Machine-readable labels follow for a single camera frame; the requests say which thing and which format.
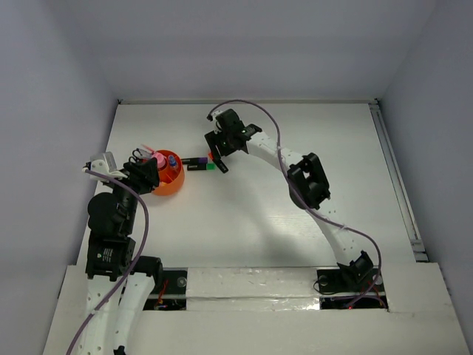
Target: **white table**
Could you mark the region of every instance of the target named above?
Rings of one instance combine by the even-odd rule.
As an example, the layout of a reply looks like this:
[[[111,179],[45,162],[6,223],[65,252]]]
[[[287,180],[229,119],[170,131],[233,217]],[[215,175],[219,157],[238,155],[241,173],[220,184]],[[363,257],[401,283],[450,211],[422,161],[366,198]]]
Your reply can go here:
[[[205,117],[213,105],[120,105],[107,150],[121,166],[141,143],[182,158],[209,151]],[[275,129],[252,106],[232,105],[245,124],[269,135]],[[330,182],[334,220],[359,228],[378,242],[387,263],[414,263],[409,238],[367,104],[266,104],[282,131],[282,144],[315,152]],[[290,201],[281,174],[244,152],[224,158],[230,172],[186,172],[171,197],[146,195],[150,229],[144,254],[165,267],[334,266],[317,225]],[[107,191],[98,186],[96,192]],[[132,237],[141,241],[142,211]],[[85,265],[89,229],[78,265]],[[375,260],[372,245],[359,244]]]
[[[389,312],[317,311],[314,269],[286,266],[334,266],[327,241],[291,203],[280,173],[237,152],[225,159],[225,175],[189,172],[177,195],[145,196],[151,225],[144,254],[161,257],[168,268],[190,268],[188,310],[143,312],[129,353],[467,355],[438,266],[415,263],[368,106],[265,106],[280,123],[283,145],[321,158],[333,196],[330,216],[378,242]],[[140,143],[206,156],[210,108],[119,106],[107,150],[119,165]],[[234,109],[246,124],[274,133],[256,109]],[[137,243],[142,232],[139,211]],[[86,230],[78,265],[68,268],[45,355],[64,354],[84,319],[88,237]],[[359,243],[374,258],[372,246]],[[258,266],[267,269],[240,268]]]

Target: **orange bowl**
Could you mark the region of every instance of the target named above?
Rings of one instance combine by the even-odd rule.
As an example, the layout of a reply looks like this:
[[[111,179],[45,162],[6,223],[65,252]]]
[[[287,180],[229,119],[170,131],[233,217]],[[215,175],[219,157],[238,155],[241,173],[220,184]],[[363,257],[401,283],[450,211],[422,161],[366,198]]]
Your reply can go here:
[[[157,196],[169,196],[175,194],[183,187],[184,184],[184,166],[183,162],[180,160],[179,155],[170,150],[158,150],[159,153],[166,157],[168,161],[169,155],[173,155],[176,158],[179,168],[177,171],[173,171],[169,164],[166,164],[166,167],[159,171],[160,175],[160,185],[153,191],[153,194]]]

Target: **gray wall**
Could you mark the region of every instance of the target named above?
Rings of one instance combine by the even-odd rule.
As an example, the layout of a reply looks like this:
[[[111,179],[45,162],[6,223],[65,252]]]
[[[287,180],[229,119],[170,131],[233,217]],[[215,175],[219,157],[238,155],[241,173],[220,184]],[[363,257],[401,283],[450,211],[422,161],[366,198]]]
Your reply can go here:
[[[473,1],[439,2],[382,99],[407,194],[473,350]]]
[[[0,5],[0,352],[41,354],[116,100],[61,1]]]
[[[67,0],[119,98],[373,98],[434,0]]]

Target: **black clamp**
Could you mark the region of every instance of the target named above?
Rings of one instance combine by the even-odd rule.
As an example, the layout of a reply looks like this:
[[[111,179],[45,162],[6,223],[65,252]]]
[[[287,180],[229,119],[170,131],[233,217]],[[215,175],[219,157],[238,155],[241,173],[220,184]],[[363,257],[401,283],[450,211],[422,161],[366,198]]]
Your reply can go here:
[[[320,203],[330,198],[330,185],[324,168],[319,157],[313,153],[303,155],[300,162],[291,165],[287,171],[287,177],[311,209],[319,209]],[[300,209],[305,209],[292,191],[290,198]]]
[[[220,131],[211,131],[204,137],[212,153],[212,160],[215,165],[223,173],[226,173],[228,167],[222,162],[221,157],[226,157],[237,150],[242,150],[248,154],[246,142],[251,139],[252,135],[262,132],[262,130],[255,124],[245,126],[237,113],[232,109],[222,112],[215,120]]]

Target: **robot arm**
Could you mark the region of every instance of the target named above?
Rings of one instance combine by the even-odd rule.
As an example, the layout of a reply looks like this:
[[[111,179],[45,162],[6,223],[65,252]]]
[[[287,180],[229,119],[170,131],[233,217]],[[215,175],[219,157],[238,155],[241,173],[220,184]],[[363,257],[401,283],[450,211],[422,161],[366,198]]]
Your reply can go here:
[[[215,164],[222,172],[227,172],[228,168],[221,161],[221,157],[237,150],[258,157],[281,170],[277,142],[258,126],[253,124],[245,126],[232,109],[224,112],[216,111],[208,119],[215,123],[215,128],[205,135],[205,139],[210,146]],[[325,216],[328,213],[328,206],[327,203],[321,203],[330,199],[330,186],[319,158],[313,153],[301,155],[283,147],[280,147],[280,152],[283,173],[297,194],[307,206],[317,210],[317,214]],[[305,209],[291,191],[290,197],[299,208]],[[315,218],[312,214],[309,215],[327,238],[344,279],[353,284],[361,283],[373,268],[368,254],[361,250],[349,231]]]
[[[126,355],[145,301],[163,283],[160,258],[140,256],[132,261],[135,241],[129,236],[137,209],[132,192],[144,195],[159,185],[157,160],[129,161],[118,170],[113,154],[106,152],[91,157],[86,170],[101,174],[92,176],[111,187],[112,192],[94,196],[87,206],[91,230],[86,264],[87,317],[75,353]],[[111,184],[107,178],[120,179],[122,186]]]

